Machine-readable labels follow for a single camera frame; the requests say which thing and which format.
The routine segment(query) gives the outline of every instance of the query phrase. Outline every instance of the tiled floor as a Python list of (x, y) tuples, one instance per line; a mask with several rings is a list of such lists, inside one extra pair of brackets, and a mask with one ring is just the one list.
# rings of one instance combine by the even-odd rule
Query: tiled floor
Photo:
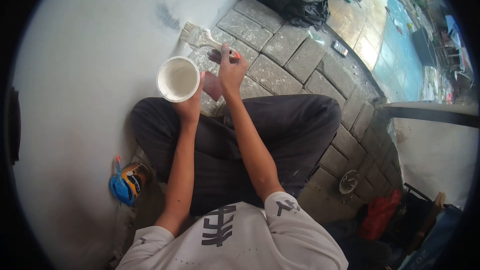
[[(392, 102), (417, 101), (422, 89), (422, 64), (411, 40), (411, 22), (398, 0), (328, 0), (327, 25), (353, 49)], [(385, 7), (400, 24), (397, 31)]]
[(411, 19), (398, 0), (388, 0), (388, 8), (402, 34), (397, 31), (393, 20), (387, 17), (380, 56), (372, 75), (390, 101), (418, 101), (421, 96), (423, 66), (407, 27)]
[(328, 0), (331, 16), (327, 25), (353, 49), (370, 71), (380, 52), (382, 34), (387, 20), (387, 0), (362, 0), (347, 3)]

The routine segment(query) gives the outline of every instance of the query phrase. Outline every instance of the red bag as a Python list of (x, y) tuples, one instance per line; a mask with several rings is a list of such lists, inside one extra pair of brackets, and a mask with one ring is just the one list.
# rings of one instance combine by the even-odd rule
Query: red bag
[(388, 222), (395, 213), (402, 198), (399, 190), (393, 190), (387, 198), (377, 197), (368, 204), (368, 214), (357, 230), (357, 234), (367, 240), (374, 241), (380, 238)]

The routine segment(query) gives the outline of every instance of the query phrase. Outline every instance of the man's right arm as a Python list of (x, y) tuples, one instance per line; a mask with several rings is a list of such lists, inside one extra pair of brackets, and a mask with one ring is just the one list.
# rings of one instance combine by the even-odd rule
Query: man's right arm
[[(211, 60), (219, 63), (219, 54), (209, 54), (209, 56)], [(218, 77), (223, 97), (230, 108), (243, 164), (257, 195), (265, 202), (270, 194), (285, 191), (279, 183), (277, 166), (272, 155), (258, 135), (240, 97), (240, 85), (247, 72), (248, 63), (243, 57), (237, 63), (230, 63), (229, 48), (223, 44), (219, 64)]]

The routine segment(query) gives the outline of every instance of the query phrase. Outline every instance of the blue floor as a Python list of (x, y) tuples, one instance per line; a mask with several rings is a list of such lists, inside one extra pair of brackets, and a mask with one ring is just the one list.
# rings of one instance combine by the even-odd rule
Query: blue floor
[(388, 0), (393, 19), (399, 23), (402, 35), (387, 15), (380, 54), (372, 75), (393, 102), (420, 100), (423, 67), (413, 46), (407, 23), (412, 22), (398, 0)]

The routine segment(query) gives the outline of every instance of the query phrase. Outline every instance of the white paint cup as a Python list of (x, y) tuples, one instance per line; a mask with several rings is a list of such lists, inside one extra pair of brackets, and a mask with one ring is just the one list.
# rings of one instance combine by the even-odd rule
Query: white paint cup
[(184, 56), (167, 59), (156, 75), (156, 87), (160, 95), (172, 103), (181, 103), (192, 97), (199, 84), (198, 66)]

